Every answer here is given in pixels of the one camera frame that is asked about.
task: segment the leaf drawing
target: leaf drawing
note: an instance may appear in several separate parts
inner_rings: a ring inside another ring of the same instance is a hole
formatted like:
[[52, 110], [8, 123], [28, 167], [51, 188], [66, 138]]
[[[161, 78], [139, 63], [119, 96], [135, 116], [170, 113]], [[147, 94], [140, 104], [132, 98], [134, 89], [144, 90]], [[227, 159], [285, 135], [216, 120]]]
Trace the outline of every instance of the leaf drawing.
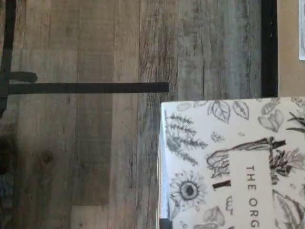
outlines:
[[213, 103], [211, 102], [208, 106], [208, 116], [213, 113], [212, 106], [213, 106]]
[[249, 107], [245, 102], [234, 101], [233, 110], [238, 116], [240, 116], [246, 120], [249, 120]]
[[224, 141], [224, 137], [221, 136], [220, 134], [216, 133], [215, 131], [213, 131], [213, 133], [211, 134], [211, 139], [214, 142], [222, 142], [222, 141]]
[[292, 118], [289, 119], [288, 122], [296, 121], [299, 124], [299, 126], [298, 127], [290, 127], [290, 128], [287, 128], [287, 130], [293, 130], [293, 131], [297, 131], [297, 132], [301, 132], [301, 133], [305, 134], [305, 118], [296, 117], [291, 112], [289, 112], [289, 114], [292, 116]]
[[274, 109], [275, 107], [279, 104], [279, 98], [273, 98], [271, 99], [271, 101], [267, 102], [263, 107], [262, 107], [262, 110], [261, 110], [261, 114], [262, 115], [268, 115], [270, 114]]
[[302, 188], [299, 191], [299, 196], [305, 200], [305, 185], [302, 185]]
[[203, 101], [203, 102], [195, 101], [193, 107], [204, 106], [204, 105], [207, 104], [207, 102], [208, 102], [208, 101]]
[[280, 110], [275, 110], [275, 113], [270, 114], [268, 118], [263, 116], [258, 117], [258, 122], [265, 129], [272, 130], [273, 132], [277, 133], [284, 122], [284, 115]]
[[187, 229], [187, 224], [184, 223], [183, 221], [180, 221], [180, 225], [183, 229]]
[[232, 206], [232, 196], [229, 196], [225, 202], [225, 209], [230, 212], [230, 215], [233, 215], [233, 206]]
[[303, 98], [298, 96], [291, 97], [291, 102], [295, 103], [300, 108], [305, 105], [305, 101], [303, 100]]
[[191, 106], [192, 106], [192, 104], [190, 102], [185, 102], [185, 103], [178, 104], [177, 105], [177, 111], [179, 111], [179, 112], [186, 111]]
[[274, 208], [279, 210], [275, 219], [276, 226], [279, 229], [299, 229], [304, 218], [304, 207], [276, 190], [273, 190], [273, 202]]
[[168, 149], [182, 160], [192, 163], [193, 166], [198, 165], [198, 162], [189, 155], [189, 151], [204, 149], [207, 144], [195, 138], [197, 132], [193, 129], [193, 121], [179, 114], [172, 114], [170, 117], [165, 114], [165, 121]]
[[276, 150], [269, 159], [269, 167], [271, 172], [271, 181], [273, 185], [276, 185], [279, 181], [277, 175], [288, 177], [293, 166], [288, 160], [289, 152], [285, 150]]
[[207, 209], [203, 215], [204, 222], [217, 222], [220, 226], [225, 223], [224, 215], [218, 206]]
[[231, 110], [225, 101], [215, 101], [212, 106], [212, 112], [220, 121], [229, 123]]
[[199, 224], [199, 225], [195, 225], [193, 226], [193, 229], [218, 229], [219, 226], [215, 223], [207, 223], [207, 224]]

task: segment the wood grain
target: wood grain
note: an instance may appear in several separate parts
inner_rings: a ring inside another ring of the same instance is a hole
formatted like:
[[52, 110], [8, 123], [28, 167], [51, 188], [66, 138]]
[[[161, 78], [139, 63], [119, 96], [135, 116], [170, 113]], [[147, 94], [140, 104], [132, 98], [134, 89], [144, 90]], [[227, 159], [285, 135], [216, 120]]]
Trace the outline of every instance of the wood grain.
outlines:
[[203, 3], [204, 97], [259, 97], [260, 3], [248, 0]]
[[[107, 0], [80, 1], [79, 83], [112, 82], [113, 7]], [[112, 95], [77, 98], [73, 204], [104, 205], [109, 202]]]
[[203, 99], [203, 9], [201, 0], [179, 2], [178, 100]]
[[169, 81], [171, 93], [139, 95], [136, 228], [156, 228], [160, 106], [177, 97], [177, 10], [176, 0], [141, 1], [139, 81]]
[[72, 206], [71, 229], [107, 229], [108, 208]]
[[[60, 1], [29, 0], [26, 10], [20, 11], [27, 15], [20, 69], [37, 73], [43, 83], [76, 82], [76, 47], [54, 50], [50, 43], [57, 33], [50, 27], [62, 23], [50, 25], [51, 17], [61, 16], [52, 11], [53, 4]], [[62, 13], [70, 7], [75, 6], [63, 7]], [[15, 228], [70, 227], [75, 120], [75, 95], [23, 97], [18, 119]]]
[[[138, 0], [115, 3], [113, 81], [116, 83], [138, 81], [139, 9]], [[137, 99], [136, 94], [113, 95], [109, 229], [135, 227]]]

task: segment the white book cover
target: white book cover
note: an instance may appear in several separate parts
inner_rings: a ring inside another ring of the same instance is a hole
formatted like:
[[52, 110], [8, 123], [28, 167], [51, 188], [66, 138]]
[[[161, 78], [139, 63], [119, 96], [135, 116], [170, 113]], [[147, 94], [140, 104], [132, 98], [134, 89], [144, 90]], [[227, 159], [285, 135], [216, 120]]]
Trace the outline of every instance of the white book cover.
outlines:
[[173, 229], [304, 229], [304, 107], [302, 97], [162, 103], [159, 185]]

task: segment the black metal bar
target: black metal bar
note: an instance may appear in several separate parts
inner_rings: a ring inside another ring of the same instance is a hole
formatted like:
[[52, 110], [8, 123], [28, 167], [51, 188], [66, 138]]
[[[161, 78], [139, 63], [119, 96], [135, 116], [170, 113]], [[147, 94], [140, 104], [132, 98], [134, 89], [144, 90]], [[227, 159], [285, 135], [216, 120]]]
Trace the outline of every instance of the black metal bar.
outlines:
[[[16, 20], [16, 0], [5, 1], [5, 28], [0, 72], [8, 73], [11, 68], [14, 31]], [[0, 118], [7, 107], [9, 79], [0, 75]]]
[[35, 83], [10, 84], [9, 94], [162, 93], [169, 83]]
[[277, 0], [262, 0], [261, 5], [262, 97], [277, 97]]

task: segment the flower drawing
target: flower drawing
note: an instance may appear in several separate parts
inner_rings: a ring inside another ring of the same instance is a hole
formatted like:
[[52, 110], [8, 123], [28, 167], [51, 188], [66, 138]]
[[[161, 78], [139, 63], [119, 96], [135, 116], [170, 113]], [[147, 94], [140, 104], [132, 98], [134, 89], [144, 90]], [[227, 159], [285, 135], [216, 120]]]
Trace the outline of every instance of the flower drawing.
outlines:
[[170, 184], [170, 197], [179, 211], [190, 208], [196, 208], [199, 211], [200, 205], [205, 204], [206, 185], [203, 180], [202, 175], [193, 171], [175, 174]]

